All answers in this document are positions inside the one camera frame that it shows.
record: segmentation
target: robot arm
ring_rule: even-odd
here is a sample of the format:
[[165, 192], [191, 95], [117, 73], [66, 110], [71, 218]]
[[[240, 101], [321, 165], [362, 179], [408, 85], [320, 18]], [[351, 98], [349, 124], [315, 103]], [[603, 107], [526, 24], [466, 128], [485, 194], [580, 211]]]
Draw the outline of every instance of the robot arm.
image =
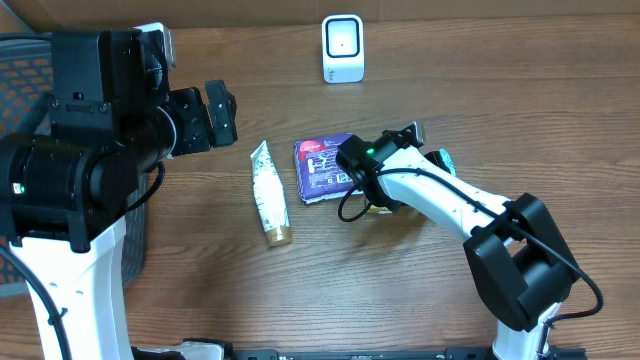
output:
[[[546, 249], [574, 265], [575, 259], [541, 201], [529, 194], [511, 201], [452, 176], [446, 166], [420, 153], [421, 134], [413, 123], [401, 131], [385, 131], [374, 142], [354, 135], [339, 147], [336, 162], [373, 205], [392, 211], [411, 206], [460, 240], [478, 293], [498, 318], [494, 356], [538, 359], [538, 353], [547, 351], [544, 322], [579, 279]], [[506, 246], [523, 239], [513, 226], [543, 239], [543, 246], [528, 242], [512, 257]]]
[[0, 140], [0, 235], [28, 270], [47, 360], [131, 360], [120, 272], [127, 196], [167, 156], [233, 144], [235, 99], [207, 82], [212, 122], [197, 88], [169, 89], [174, 44], [160, 23], [42, 39], [51, 41], [51, 135]]

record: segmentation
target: white device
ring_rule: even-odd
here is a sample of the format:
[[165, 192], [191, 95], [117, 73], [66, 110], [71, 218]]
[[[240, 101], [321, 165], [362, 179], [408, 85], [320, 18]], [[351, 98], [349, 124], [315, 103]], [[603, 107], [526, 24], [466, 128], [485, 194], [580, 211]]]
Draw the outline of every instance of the white device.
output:
[[358, 15], [331, 15], [322, 21], [322, 68], [330, 84], [362, 81], [364, 26]]

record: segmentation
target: wooden table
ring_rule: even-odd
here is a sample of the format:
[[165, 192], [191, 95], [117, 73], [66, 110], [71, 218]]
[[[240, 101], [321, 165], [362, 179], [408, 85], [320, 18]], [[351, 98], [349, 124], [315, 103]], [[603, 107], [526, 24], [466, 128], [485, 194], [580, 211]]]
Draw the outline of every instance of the wooden table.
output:
[[[238, 100], [231, 147], [167, 161], [150, 203], [147, 263], [126, 289], [136, 346], [183, 337], [278, 350], [489, 345], [495, 319], [460, 244], [405, 209], [341, 223], [303, 206], [291, 149], [306, 137], [375, 138], [412, 120], [426, 149], [493, 193], [543, 199], [605, 310], [552, 343], [592, 359], [640, 356], [640, 16], [366, 26], [365, 81], [328, 86], [320, 26], [175, 31], [174, 89], [224, 79]], [[294, 242], [268, 249], [249, 154], [266, 139]], [[583, 283], [563, 311], [592, 306]], [[28, 298], [0, 300], [0, 358], [42, 356]]]

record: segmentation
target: black mount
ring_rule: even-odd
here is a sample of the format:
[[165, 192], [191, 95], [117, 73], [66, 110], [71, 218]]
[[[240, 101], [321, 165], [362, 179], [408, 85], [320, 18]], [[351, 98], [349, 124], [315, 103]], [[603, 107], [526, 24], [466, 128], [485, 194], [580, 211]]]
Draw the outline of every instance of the black mount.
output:
[[[525, 193], [504, 206], [505, 218], [578, 267], [542, 201]], [[487, 308], [509, 328], [530, 331], [545, 310], [569, 296], [579, 277], [530, 241], [511, 257], [503, 244], [509, 237], [522, 240], [502, 223], [493, 221], [484, 228], [474, 228], [463, 247], [476, 289]]]
[[[222, 81], [207, 84], [213, 125], [197, 89], [170, 91], [163, 39], [140, 30], [52, 35], [51, 135], [0, 139], [0, 235], [14, 246], [32, 236], [87, 252], [124, 215], [140, 173], [172, 151], [237, 140], [235, 98]], [[192, 145], [197, 135], [206, 146]]]
[[[294, 352], [279, 353], [275, 350], [233, 350], [230, 343], [216, 340], [198, 340], [204, 343], [220, 344], [224, 350], [224, 360], [496, 360], [490, 347], [448, 348], [444, 351], [353, 351], [353, 352]], [[149, 353], [134, 349], [135, 360], [184, 360], [176, 352]], [[546, 359], [587, 360], [585, 349], [549, 348]]]
[[373, 205], [386, 207], [396, 211], [402, 204], [388, 197], [380, 188], [375, 173], [382, 168], [382, 164], [399, 149], [409, 146], [420, 148], [424, 145], [423, 129], [416, 122], [400, 131], [385, 130], [378, 140], [364, 141], [356, 135], [351, 135], [340, 146], [336, 154], [336, 163], [354, 183], [361, 184], [367, 199]]

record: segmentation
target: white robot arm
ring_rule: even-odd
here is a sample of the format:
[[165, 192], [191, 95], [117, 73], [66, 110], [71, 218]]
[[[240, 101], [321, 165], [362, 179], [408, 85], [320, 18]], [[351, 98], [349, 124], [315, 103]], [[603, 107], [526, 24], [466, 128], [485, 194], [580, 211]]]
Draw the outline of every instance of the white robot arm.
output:
[[[479, 190], [451, 174], [440, 153], [423, 155], [422, 128], [415, 122], [385, 131], [375, 142], [352, 136], [338, 150], [338, 165], [376, 206], [408, 205], [463, 243], [480, 297], [498, 318], [493, 356], [536, 360], [548, 352], [550, 323], [571, 285], [584, 278], [544, 204], [524, 194], [516, 201]], [[352, 219], [339, 216], [344, 221]], [[528, 240], [513, 258], [514, 239]], [[602, 307], [601, 294], [598, 305]]]

